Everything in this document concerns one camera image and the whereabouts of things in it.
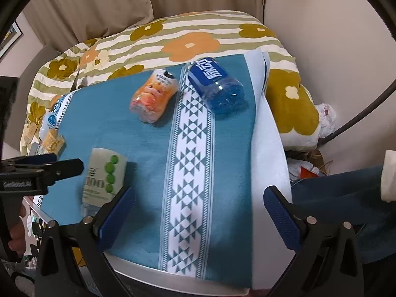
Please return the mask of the person left hand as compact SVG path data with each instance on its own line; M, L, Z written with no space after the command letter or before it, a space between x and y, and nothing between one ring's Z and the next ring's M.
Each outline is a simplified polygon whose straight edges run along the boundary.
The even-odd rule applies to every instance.
M25 228L22 218L26 216L25 206L22 204L20 208L20 215L18 218L18 223L13 226L10 230L11 240L9 242L10 250L17 253L21 257L26 250L25 242Z

